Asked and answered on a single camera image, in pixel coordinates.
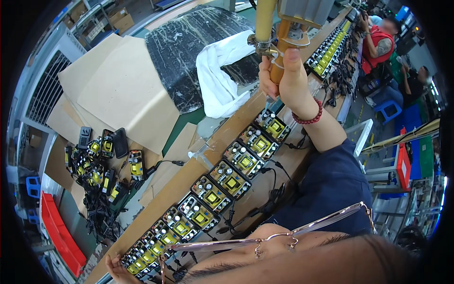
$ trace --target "red beaded bracelet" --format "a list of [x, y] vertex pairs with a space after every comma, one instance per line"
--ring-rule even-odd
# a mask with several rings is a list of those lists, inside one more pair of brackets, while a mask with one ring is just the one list
[[301, 120], [294, 112], [291, 112], [291, 115], [293, 116], [293, 119], [299, 123], [299, 124], [311, 124], [311, 123], [315, 123], [317, 121], [320, 120], [320, 117], [321, 117], [321, 112], [323, 110], [323, 107], [321, 106], [322, 103], [321, 101], [317, 100], [316, 98], [314, 98], [314, 100], [317, 102], [318, 104], [318, 114], [315, 116], [315, 118], [311, 119], [311, 120]]

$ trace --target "black mat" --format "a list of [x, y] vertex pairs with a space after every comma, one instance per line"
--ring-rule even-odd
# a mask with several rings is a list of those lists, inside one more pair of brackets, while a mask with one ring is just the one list
[[[199, 5], [145, 35], [159, 78], [181, 114], [203, 107], [196, 68], [200, 51], [245, 30], [254, 30], [254, 24], [246, 18], [218, 7]], [[261, 61], [252, 54], [222, 70], [242, 87], [258, 80]]]

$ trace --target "navy blue shirt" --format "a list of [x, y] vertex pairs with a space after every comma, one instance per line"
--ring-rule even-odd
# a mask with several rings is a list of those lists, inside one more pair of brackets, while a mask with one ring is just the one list
[[[286, 205], [266, 223], [296, 229], [345, 207], [363, 201], [372, 207], [372, 196], [358, 161], [353, 156], [355, 144], [346, 139], [342, 145], [311, 158], [311, 165], [299, 188], [303, 194], [294, 204]], [[358, 234], [371, 231], [365, 209], [320, 231]]]

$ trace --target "workbench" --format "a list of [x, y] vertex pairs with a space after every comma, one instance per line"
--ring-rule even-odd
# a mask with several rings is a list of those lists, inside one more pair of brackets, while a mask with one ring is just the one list
[[[347, 8], [342, 11], [337, 18], [331, 23], [324, 26], [323, 29], [311, 40], [311, 44], [306, 49], [301, 50], [302, 61], [305, 62], [310, 55], [318, 48], [322, 41], [334, 30], [334, 28], [344, 19], [351, 8]], [[175, 15], [178, 15], [184, 11], [176, 11]], [[172, 13], [167, 14], [165, 17], [157, 21], [157, 24], [162, 24], [166, 20], [171, 19]], [[311, 94], [323, 100], [325, 92], [321, 89], [322, 82], [316, 78], [313, 74], [308, 76], [308, 86]], [[337, 99], [336, 107], [327, 106], [325, 109], [334, 117], [338, 117], [340, 112], [345, 112], [344, 103], [345, 98], [350, 100], [349, 96], [341, 96]], [[189, 191], [193, 182], [197, 177], [207, 173], [213, 165], [215, 165], [222, 156], [222, 153], [227, 146], [250, 124], [256, 115], [264, 108], [266, 98], [261, 91], [255, 92], [253, 96], [229, 119], [225, 121], [223, 125], [217, 129], [217, 131], [209, 137], [206, 143], [203, 144], [201, 149], [195, 153], [195, 155], [175, 174], [175, 176], [164, 186], [157, 196], [136, 216], [135, 220], [128, 226], [125, 232], [120, 238], [107, 250], [102, 249], [99, 245], [97, 252], [89, 260], [84, 270], [83, 275], [79, 279], [79, 282], [87, 284], [93, 284], [103, 278], [107, 269], [105, 267], [105, 254], [123, 254], [126, 250], [131, 247], [144, 233], [148, 230], [167, 208], [173, 204], [178, 203]], [[291, 111], [287, 107], [283, 107], [277, 115], [292, 129], [286, 142], [296, 144], [303, 135], [301, 134], [302, 126], [294, 122]], [[278, 161], [286, 169], [288, 174], [298, 182], [302, 179], [307, 167], [308, 154], [312, 150], [308, 149], [290, 149], [286, 146], [281, 147], [278, 152], [273, 156], [275, 161]], [[275, 165], [269, 163], [268, 167], [272, 167], [276, 170], [276, 185], [279, 186], [282, 183], [289, 184], [289, 180], [285, 173], [275, 167]], [[233, 217], [233, 223], [237, 222], [243, 216], [245, 216], [251, 209], [260, 207], [268, 200], [268, 191], [271, 190], [271, 184], [273, 183], [274, 176], [272, 174], [260, 174], [255, 177], [252, 182], [248, 194], [235, 204], [235, 215]], [[238, 230], [244, 230], [253, 224], [259, 215], [247, 219], [243, 222]], [[223, 227], [223, 222], [220, 222], [218, 226], [213, 229], [213, 233]], [[232, 235], [230, 233], [216, 235], [219, 240], [229, 239]], [[195, 241], [210, 241], [206, 234], [200, 234]], [[196, 253], [198, 260], [203, 260], [212, 255], [210, 252]], [[186, 256], [180, 259], [183, 265], [192, 265], [192, 259], [190, 256]]]

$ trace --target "eyebrow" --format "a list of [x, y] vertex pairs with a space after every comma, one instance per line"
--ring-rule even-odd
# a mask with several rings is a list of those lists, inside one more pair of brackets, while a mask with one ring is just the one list
[[[358, 235], [362, 235], [362, 234], [361, 233], [360, 234], [340, 234], [340, 235], [334, 236], [330, 239], [327, 239], [323, 243], [316, 245], [312, 248], [317, 248], [317, 247], [322, 247], [325, 245], [337, 243], [337, 242], [340, 242], [345, 239], [351, 239], [351, 238], [357, 237]], [[201, 279], [201, 278], [204, 278], [207, 276], [211, 276], [214, 274], [218, 274], [221, 272], [226, 272], [226, 271], [234, 270], [237, 268], [245, 267], [245, 266], [248, 266], [249, 264], [250, 263], [241, 263], [241, 262], [219, 263], [212, 267], [207, 267], [207, 268], [204, 268], [201, 270], [190, 271], [186, 274], [186, 276], [183, 279], [177, 280], [175, 282], [175, 284], [190, 284], [191, 282], [193, 282], [195, 280], [198, 280], [198, 279]]]

